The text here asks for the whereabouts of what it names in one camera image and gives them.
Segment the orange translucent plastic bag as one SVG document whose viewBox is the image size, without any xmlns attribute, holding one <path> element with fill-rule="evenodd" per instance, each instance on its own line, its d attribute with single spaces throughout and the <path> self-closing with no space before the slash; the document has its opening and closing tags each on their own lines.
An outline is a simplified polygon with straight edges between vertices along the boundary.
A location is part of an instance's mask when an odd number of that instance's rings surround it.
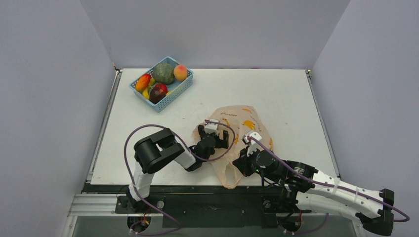
<svg viewBox="0 0 419 237">
<path fill-rule="evenodd" d="M 229 143 L 234 143 L 233 147 L 227 152 L 225 149 L 215 149 L 214 155 L 210 159 L 221 157 L 216 161 L 212 161 L 211 165 L 215 174 L 219 178 L 223 187 L 227 189 L 234 189 L 239 185 L 239 182 L 244 177 L 243 174 L 233 165 L 233 161 L 238 159 L 240 151 L 246 147 L 242 142 L 242 137 L 253 130 L 259 133 L 262 137 L 262 144 L 273 150 L 273 140 L 268 132 L 268 129 L 263 125 L 256 110 L 252 106 L 237 105 L 217 108 L 209 119 L 216 119 L 220 123 L 231 127 L 235 132 L 235 138 L 232 138 L 231 130 L 225 126 L 219 125 L 217 131 L 222 135 L 223 131 L 229 133 Z"/>
</svg>

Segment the orange fake mango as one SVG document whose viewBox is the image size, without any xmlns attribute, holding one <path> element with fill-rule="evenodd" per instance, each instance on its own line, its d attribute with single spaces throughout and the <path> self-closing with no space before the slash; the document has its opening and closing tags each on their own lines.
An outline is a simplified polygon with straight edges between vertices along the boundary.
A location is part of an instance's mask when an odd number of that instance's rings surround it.
<svg viewBox="0 0 419 237">
<path fill-rule="evenodd" d="M 135 84 L 135 90 L 138 92 L 144 91 L 150 83 L 151 75 L 150 74 L 143 74 Z"/>
</svg>

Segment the fake peach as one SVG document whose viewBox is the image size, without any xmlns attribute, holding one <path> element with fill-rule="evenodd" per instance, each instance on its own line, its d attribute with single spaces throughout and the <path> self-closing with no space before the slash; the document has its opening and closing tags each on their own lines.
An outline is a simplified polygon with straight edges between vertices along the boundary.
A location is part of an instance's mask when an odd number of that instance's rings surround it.
<svg viewBox="0 0 419 237">
<path fill-rule="evenodd" d="M 179 64 L 173 70 L 173 75 L 176 80 L 184 81 L 188 78 L 188 70 L 185 65 Z"/>
</svg>

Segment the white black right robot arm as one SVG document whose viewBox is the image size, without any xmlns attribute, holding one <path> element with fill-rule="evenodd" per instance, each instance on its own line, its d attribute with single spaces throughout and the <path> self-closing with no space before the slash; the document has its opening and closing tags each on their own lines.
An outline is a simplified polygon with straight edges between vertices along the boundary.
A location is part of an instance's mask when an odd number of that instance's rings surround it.
<svg viewBox="0 0 419 237">
<path fill-rule="evenodd" d="M 394 227 L 394 192 L 359 188 L 307 164 L 274 158 L 272 152 L 242 149 L 233 165 L 245 176 L 258 174 L 282 190 L 279 206 L 285 211 L 311 210 L 352 220 L 376 235 L 390 236 Z"/>
</svg>

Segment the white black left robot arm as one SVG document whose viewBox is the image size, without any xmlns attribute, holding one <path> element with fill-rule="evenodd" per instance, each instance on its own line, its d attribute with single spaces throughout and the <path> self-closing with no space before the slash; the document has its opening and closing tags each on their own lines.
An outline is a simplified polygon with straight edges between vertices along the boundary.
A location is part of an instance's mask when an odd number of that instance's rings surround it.
<svg viewBox="0 0 419 237">
<path fill-rule="evenodd" d="M 131 183 L 126 192 L 128 206 L 135 213 L 146 209 L 154 174 L 172 161 L 192 172 L 200 168 L 204 162 L 210 161 L 217 149 L 225 149 L 228 152 L 233 142 L 229 141 L 228 131 L 224 130 L 221 134 L 218 132 L 219 125 L 216 119 L 198 125 L 200 140 L 190 147 L 179 143 L 175 132 L 166 127 L 137 141 L 133 147 L 136 166 L 130 174 Z"/>
</svg>

